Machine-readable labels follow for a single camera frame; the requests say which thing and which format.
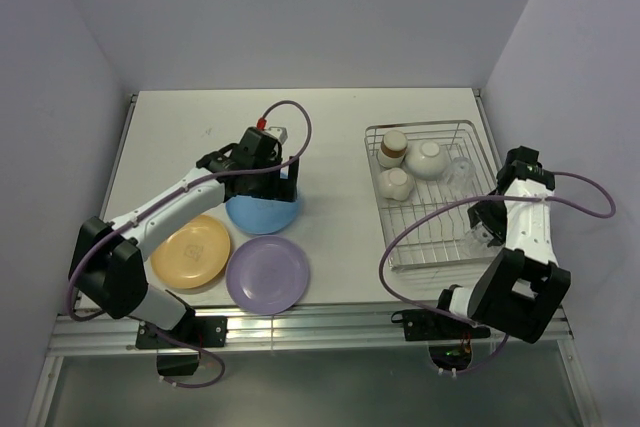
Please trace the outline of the blue plastic plate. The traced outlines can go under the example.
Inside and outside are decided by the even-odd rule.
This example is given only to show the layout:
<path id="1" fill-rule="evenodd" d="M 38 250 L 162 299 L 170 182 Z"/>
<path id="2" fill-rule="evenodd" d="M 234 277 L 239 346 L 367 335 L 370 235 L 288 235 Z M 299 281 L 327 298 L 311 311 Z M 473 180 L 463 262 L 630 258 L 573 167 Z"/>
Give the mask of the blue plastic plate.
<path id="1" fill-rule="evenodd" d="M 225 204 L 230 221 L 242 232 L 250 235 L 277 233 L 298 217 L 303 200 L 296 192 L 293 202 L 236 196 Z"/>

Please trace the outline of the large clear glass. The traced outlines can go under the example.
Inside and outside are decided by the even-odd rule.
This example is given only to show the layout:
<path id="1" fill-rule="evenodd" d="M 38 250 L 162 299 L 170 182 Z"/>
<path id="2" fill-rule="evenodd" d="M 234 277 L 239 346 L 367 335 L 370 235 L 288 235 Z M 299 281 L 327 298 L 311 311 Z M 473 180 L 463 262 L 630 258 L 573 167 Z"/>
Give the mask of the large clear glass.
<path id="1" fill-rule="evenodd" d="M 466 157 L 454 158 L 443 172 L 442 180 L 447 187 L 460 195 L 472 190 L 475 166 Z"/>

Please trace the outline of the white ceramic bowl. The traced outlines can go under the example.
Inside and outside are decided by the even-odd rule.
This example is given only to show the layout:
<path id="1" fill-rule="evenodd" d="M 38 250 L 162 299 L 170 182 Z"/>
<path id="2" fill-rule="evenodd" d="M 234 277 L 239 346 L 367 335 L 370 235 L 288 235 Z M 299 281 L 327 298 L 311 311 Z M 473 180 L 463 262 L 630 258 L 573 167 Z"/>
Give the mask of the white ceramic bowl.
<path id="1" fill-rule="evenodd" d="M 434 141 L 416 141 L 408 146 L 404 165 L 417 179 L 436 181 L 444 173 L 448 158 L 445 148 Z"/>

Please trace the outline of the flower patterned small dish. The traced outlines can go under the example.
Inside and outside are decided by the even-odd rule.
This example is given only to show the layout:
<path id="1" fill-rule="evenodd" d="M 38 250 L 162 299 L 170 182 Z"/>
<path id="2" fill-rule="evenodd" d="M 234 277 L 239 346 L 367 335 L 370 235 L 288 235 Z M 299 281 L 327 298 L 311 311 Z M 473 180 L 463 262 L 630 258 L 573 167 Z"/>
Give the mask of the flower patterned small dish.
<path id="1" fill-rule="evenodd" d="M 401 168 L 382 171 L 377 177 L 379 194 L 389 200 L 406 201 L 414 190 L 414 178 Z"/>

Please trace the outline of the brown white ceramic cup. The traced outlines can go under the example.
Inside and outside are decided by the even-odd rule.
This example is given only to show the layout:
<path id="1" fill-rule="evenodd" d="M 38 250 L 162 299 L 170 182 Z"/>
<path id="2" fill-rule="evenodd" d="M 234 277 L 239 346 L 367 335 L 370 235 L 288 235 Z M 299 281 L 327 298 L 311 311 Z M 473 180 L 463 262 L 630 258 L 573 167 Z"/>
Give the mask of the brown white ceramic cup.
<path id="1" fill-rule="evenodd" d="M 377 153 L 378 163 L 385 169 L 399 167 L 405 157 L 408 140 L 399 130 L 390 130 L 384 134 Z"/>

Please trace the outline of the small clear glass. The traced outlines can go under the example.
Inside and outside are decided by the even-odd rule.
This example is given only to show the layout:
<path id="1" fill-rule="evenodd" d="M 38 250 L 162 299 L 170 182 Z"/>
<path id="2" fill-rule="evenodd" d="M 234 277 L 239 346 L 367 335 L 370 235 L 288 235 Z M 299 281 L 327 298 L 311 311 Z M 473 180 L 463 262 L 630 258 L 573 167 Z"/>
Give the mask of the small clear glass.
<path id="1" fill-rule="evenodd" d="M 461 251 L 469 258 L 494 257 L 497 253 L 491 245 L 493 236 L 481 225 L 469 229 L 463 238 Z"/>

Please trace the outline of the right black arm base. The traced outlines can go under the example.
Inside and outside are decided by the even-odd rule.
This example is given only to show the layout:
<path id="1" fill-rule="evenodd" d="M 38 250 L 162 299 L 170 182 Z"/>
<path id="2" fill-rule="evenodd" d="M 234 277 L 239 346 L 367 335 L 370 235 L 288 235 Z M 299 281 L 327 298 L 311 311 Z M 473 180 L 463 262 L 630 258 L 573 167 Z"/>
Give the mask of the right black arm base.
<path id="1" fill-rule="evenodd" d="M 439 373 L 466 370 L 473 359 L 472 341 L 491 335 L 487 327 L 472 327 L 427 310 L 396 311 L 391 322 L 402 326 L 407 342 L 429 343 L 429 355 Z"/>

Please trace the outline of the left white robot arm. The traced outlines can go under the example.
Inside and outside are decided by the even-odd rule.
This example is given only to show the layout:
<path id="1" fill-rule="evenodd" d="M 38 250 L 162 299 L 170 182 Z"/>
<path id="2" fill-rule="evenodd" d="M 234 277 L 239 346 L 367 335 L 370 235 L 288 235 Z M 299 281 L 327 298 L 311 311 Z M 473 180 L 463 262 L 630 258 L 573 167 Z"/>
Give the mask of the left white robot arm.
<path id="1" fill-rule="evenodd" d="M 69 315 L 76 315 L 75 295 L 81 293 L 113 319 L 131 317 L 159 328 L 172 346 L 190 342 L 192 307 L 150 285 L 145 262 L 188 222 L 236 196 L 294 201 L 299 158 L 283 157 L 286 138 L 283 127 L 249 127 L 239 142 L 204 155 L 146 204 L 111 221 L 86 220 L 69 272 Z"/>

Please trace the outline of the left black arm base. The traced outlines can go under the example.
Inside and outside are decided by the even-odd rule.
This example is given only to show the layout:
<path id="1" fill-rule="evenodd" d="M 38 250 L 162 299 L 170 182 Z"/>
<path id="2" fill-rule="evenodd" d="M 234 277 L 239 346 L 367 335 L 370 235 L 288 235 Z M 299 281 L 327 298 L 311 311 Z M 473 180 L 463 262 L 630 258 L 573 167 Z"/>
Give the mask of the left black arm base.
<path id="1" fill-rule="evenodd" d="M 226 373 L 224 361 L 210 348 L 225 346 L 227 326 L 225 316 L 191 316 L 172 330 L 140 322 L 135 348 L 156 351 L 156 371 L 162 381 L 182 388 L 210 386 L 219 382 Z M 212 380 L 202 384 L 184 381 L 206 363 L 218 368 Z"/>

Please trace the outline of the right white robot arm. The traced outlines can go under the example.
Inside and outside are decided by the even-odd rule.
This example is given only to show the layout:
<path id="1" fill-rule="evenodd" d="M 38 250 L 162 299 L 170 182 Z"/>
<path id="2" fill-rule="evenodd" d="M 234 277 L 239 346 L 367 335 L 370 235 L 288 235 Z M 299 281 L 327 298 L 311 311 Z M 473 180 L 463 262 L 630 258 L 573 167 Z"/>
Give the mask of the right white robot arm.
<path id="1" fill-rule="evenodd" d="M 435 330 L 452 337 L 468 319 L 535 343 L 564 299 L 571 274 L 558 266 L 551 242 L 554 175 L 524 146 L 510 150 L 487 200 L 467 209 L 473 235 L 496 257 L 471 288 L 445 289 L 433 312 Z"/>

